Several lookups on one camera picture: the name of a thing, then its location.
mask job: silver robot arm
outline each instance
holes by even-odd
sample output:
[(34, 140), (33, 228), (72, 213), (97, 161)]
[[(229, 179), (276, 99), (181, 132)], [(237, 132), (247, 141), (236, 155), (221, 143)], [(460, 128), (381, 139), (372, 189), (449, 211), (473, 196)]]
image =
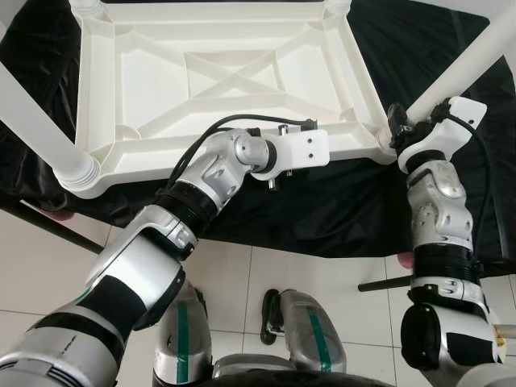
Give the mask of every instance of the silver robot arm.
[(180, 291), (180, 261), (240, 189), (276, 165), (273, 141), (212, 135), (206, 153), (161, 189), (97, 258), (87, 291), (30, 328), (0, 357), (0, 385), (112, 387), (129, 334), (158, 322)]
[(476, 129), (485, 112), (485, 105), (460, 97), (415, 127), (405, 126), (399, 106), (389, 112), (391, 146), (409, 174), (412, 210), (414, 305), (402, 321), (402, 355), (436, 387), (516, 385), (516, 370), (499, 364), (497, 332), (473, 255), (473, 220), (450, 162), (471, 134), (449, 115)]

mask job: green stripe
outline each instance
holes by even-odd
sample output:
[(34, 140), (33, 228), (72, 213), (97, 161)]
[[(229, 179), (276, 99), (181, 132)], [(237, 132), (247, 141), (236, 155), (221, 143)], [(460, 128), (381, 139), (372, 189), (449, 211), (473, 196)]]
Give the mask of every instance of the green stripe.
[(188, 383), (188, 313), (186, 303), (177, 303), (177, 380), (176, 383)]
[(312, 329), (314, 330), (315, 342), (319, 351), (319, 360), (321, 361), (321, 371), (331, 372), (330, 351), (328, 351), (328, 346), (326, 345), (326, 341), (324, 339), (323, 329), (321, 328), (321, 324), (317, 318), (317, 314), (314, 308), (307, 306), (306, 309), (308, 310), (310, 323), (312, 324)]

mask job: black cable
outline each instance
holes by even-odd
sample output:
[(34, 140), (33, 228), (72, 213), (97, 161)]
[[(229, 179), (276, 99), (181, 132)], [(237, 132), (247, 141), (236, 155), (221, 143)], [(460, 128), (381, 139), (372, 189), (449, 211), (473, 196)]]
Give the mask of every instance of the black cable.
[(482, 156), (485, 159), (485, 187), (484, 187), (484, 197), (482, 199), (481, 212), (478, 217), (478, 225), (476, 227), (475, 233), (473, 235), (473, 255), (478, 258), (479, 247), (480, 247), (480, 235), (482, 235), (482, 227), (484, 226), (485, 213), (487, 211), (487, 205), (489, 203), (489, 198), (491, 196), (491, 160), (489, 158), (489, 153), (487, 150), (487, 146), (485, 145), (484, 140), (481, 136), (476, 132), (476, 130), (469, 124), (463, 121), (462, 119), (456, 117), (455, 115), (447, 114), (445, 118), (450, 119), (454, 123), (458, 123), (464, 129), (466, 129), (469, 133), (471, 133), (472, 137), (475, 139), (479, 148), (481, 149)]
[(199, 137), (193, 144), (186, 150), (186, 152), (181, 156), (179, 161), (176, 164), (176, 167), (173, 169), (172, 173), (170, 174), (169, 181), (167, 183), (167, 188), (170, 188), (176, 180), (179, 178), (179, 176), (185, 171), (186, 167), (188, 166), (189, 162), (194, 157), (197, 150), (201, 147), (202, 143), (210, 137), (211, 135), (218, 133), (220, 131), (227, 131), (230, 128), (224, 127), (221, 128), (221, 126), (225, 123), (229, 123), (230, 121), (236, 121), (238, 119), (254, 119), (256, 121), (268, 121), (272, 123), (288, 123), (289, 125), (302, 125), (306, 123), (306, 121), (296, 121), (293, 119), (282, 119), (279, 117), (271, 117), (268, 115), (259, 115), (259, 114), (235, 114), (230, 115), (226, 118), (220, 119), (213, 125), (211, 125), (202, 135)]

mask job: black cloth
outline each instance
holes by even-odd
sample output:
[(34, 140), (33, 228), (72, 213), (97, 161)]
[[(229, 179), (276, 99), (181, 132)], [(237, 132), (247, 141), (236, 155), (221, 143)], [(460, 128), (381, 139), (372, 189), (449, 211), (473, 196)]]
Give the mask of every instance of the black cloth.
[[(406, 0), (355, 0), (348, 16), (385, 109), (415, 99), (488, 25), (485, 18)], [(80, 28), (66, 0), (28, 0), (0, 43), (0, 60), (73, 139)], [(493, 164), (493, 201), (481, 235), (487, 274), (513, 273), (516, 251), (516, 97), (501, 58), (464, 96), (488, 105), (478, 131)], [(484, 160), (474, 141), (452, 160), (477, 219)], [(406, 175), (396, 164), (332, 162), (279, 179), (277, 193), (246, 178), (204, 235), (316, 256), (387, 256), (411, 250)], [(0, 204), (24, 199), (48, 211), (78, 212), (123, 227), (164, 181), (117, 185), (82, 200), (62, 189), (52, 170), (0, 127)]]

